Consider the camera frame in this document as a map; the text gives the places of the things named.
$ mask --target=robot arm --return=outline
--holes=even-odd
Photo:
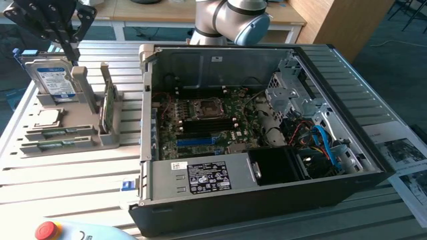
[[[73,16],[78,11],[81,26],[74,29]],[[78,61],[83,40],[98,11],[78,0],[14,0],[3,12],[35,36],[61,45],[70,61]]]
[[[191,45],[257,44],[267,33],[266,0],[197,0]]]

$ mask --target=aluminum table surface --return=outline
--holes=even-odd
[[[0,214],[33,214],[82,223],[115,226],[145,239],[129,212],[121,209],[127,196],[122,180],[139,175],[143,78],[139,46],[145,42],[85,41],[81,66],[97,92],[105,90],[101,63],[109,62],[113,81],[125,92],[121,147],[45,158],[15,156],[26,117],[38,109],[31,83],[0,138]],[[362,125],[400,121],[384,100],[352,66],[326,45],[303,45],[338,95]],[[386,181],[354,194],[336,207],[293,213],[155,239],[426,239],[402,198]]]

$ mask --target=blue pcie slot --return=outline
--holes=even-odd
[[[203,137],[203,138],[177,140],[178,147],[214,145],[215,143],[217,143],[217,137]]]

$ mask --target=paper document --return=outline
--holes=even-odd
[[[427,145],[398,121],[364,127],[396,169],[389,178],[421,226],[427,227]]]

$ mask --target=red button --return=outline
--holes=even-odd
[[[46,221],[41,224],[35,231],[35,238],[38,240],[50,240],[55,237],[59,231],[59,227],[55,225],[54,222]]]

